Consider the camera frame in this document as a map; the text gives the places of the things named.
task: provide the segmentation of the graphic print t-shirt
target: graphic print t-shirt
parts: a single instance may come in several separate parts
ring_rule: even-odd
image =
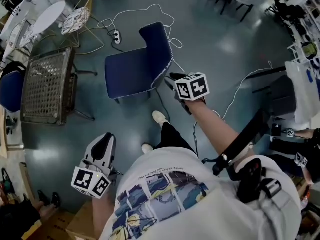
[[[220,196],[211,197],[216,201],[214,205],[217,205],[217,207],[204,205],[210,216],[216,215],[217,217],[208,218],[203,212],[188,215],[192,213],[191,210],[195,211],[194,207],[201,208],[199,204],[202,202],[205,203],[206,200],[211,202],[210,198],[206,197],[211,195],[213,190],[218,195],[222,193]],[[204,223],[206,220],[211,224],[213,220],[216,221],[220,217],[223,218],[223,213],[227,215],[227,209],[230,208],[229,214],[234,212],[233,206],[228,204],[230,197],[232,202],[247,207],[235,199],[236,193],[234,190],[233,183],[225,183],[213,176],[212,171],[205,167],[192,151],[178,147],[154,150],[140,157],[124,175],[118,187],[114,214],[108,220],[100,240],[165,239],[163,236],[169,231],[171,232],[169,238],[175,238],[175,234],[186,232],[186,227],[190,227],[192,232],[196,233],[200,228],[199,225],[195,225],[195,222],[199,223],[203,220],[201,227],[204,227],[206,226]],[[224,200],[227,200],[225,208],[223,208]],[[229,220],[236,218],[237,214],[240,213],[232,214]],[[200,220],[195,220],[195,215],[201,215]],[[244,221],[245,214],[242,214],[241,217],[241,221]],[[165,225],[168,225],[166,223],[172,222],[172,219],[175,218],[180,218],[178,223],[183,223],[182,227],[184,229],[177,225],[171,230],[167,228],[168,231],[166,231]],[[256,229],[256,227],[257,225],[252,225],[252,229]],[[206,226],[205,230],[200,230],[205,239],[210,235],[206,231],[212,228],[214,227]],[[252,230],[248,231],[248,228],[240,224],[239,229],[244,230],[243,232],[252,233]],[[153,232],[156,232],[156,230],[160,230],[161,235],[159,233],[154,234]],[[223,230],[221,228],[216,230],[216,237],[218,237],[218,232],[222,233]],[[188,239],[194,238],[190,234],[187,234],[187,236]],[[228,237],[228,234],[224,232],[223,239]]]

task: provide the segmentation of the sneaker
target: sneaker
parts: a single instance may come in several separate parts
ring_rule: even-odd
[[[159,124],[161,128],[165,122],[169,123],[165,115],[162,114],[160,111],[157,111],[157,110],[153,111],[152,117],[153,117],[153,120],[156,121],[156,123]]]
[[[46,195],[41,191],[38,190],[39,195],[39,201],[44,203],[44,206],[50,205],[49,199],[46,197]]]
[[[56,208],[61,206],[61,200],[60,200],[60,196],[58,195],[57,192],[53,192],[52,193],[52,201],[51,204],[53,204]]]
[[[142,148],[142,152],[143,152],[144,154],[147,154],[147,153],[151,152],[152,150],[154,150],[154,148],[153,148],[151,145],[147,144],[147,143],[144,143],[144,144],[141,146],[141,148]]]

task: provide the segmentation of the electrical outlet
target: electrical outlet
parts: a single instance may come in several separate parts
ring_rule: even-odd
[[[120,43],[121,43],[121,36],[120,36],[120,32],[118,30],[114,31],[114,42],[116,45],[120,45]]]

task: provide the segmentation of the forearm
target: forearm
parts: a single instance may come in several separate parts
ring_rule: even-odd
[[[202,101],[186,101],[186,105],[219,155],[238,137],[239,134]]]
[[[92,199],[93,208],[93,226],[96,239],[99,239],[104,228],[114,213],[115,203],[111,200],[109,193],[106,193],[101,199]]]
[[[304,179],[305,181],[309,184],[309,185],[313,185],[313,181],[312,181],[312,178],[311,178],[311,174],[310,172],[308,171],[307,168],[302,168],[302,172],[303,172],[303,176],[304,176]]]
[[[294,133],[294,136],[311,139],[314,136],[315,130],[305,129],[305,130],[298,130]]]

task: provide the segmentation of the blue floor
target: blue floor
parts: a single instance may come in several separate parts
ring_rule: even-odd
[[[67,1],[76,4],[78,0]],[[236,12],[236,2],[230,4],[220,16],[223,2],[215,4],[215,0],[93,0],[93,14],[103,20],[125,10],[145,9],[157,3],[165,13],[175,18],[171,37],[183,43],[182,49],[172,47],[175,60],[186,72],[206,74],[210,87],[207,105],[221,115],[232,101],[240,81],[248,73],[269,68],[269,60],[274,68],[291,60],[287,50],[291,40],[285,29],[257,8],[240,23],[246,9],[244,6]],[[93,20],[90,21],[91,27],[97,25]],[[139,29],[157,21],[169,25],[172,20],[162,15],[157,7],[120,15],[115,24],[121,32],[122,44],[117,47],[124,51],[145,47]],[[22,125],[33,189],[41,189],[48,196],[53,191],[58,192],[62,207],[71,212],[76,212],[86,200],[86,196],[70,185],[74,168],[83,158],[87,145],[103,133],[113,133],[117,139],[114,166],[125,173],[142,155],[143,143],[159,143],[161,129],[153,121],[152,111],[164,112],[156,92],[152,93],[150,99],[146,94],[141,94],[123,98],[120,104],[108,98],[104,61],[107,56],[118,52],[111,48],[111,38],[105,30],[94,31],[105,42],[105,47],[89,55],[76,56],[75,64],[79,70],[98,72],[98,76],[79,75],[76,95],[76,108],[94,116],[96,121],[90,122],[71,115],[62,127]],[[87,33],[81,36],[82,51],[98,45]],[[180,69],[173,64],[169,71],[179,73]],[[252,95],[252,84],[258,88],[265,86],[265,83],[245,81],[225,118],[239,132],[262,102],[261,94]],[[173,93],[164,83],[158,90],[172,125],[194,147],[195,120],[175,101]],[[217,153],[206,136],[199,128],[196,133],[200,159],[215,158]],[[267,144],[267,141],[259,143],[256,152],[263,152]]]

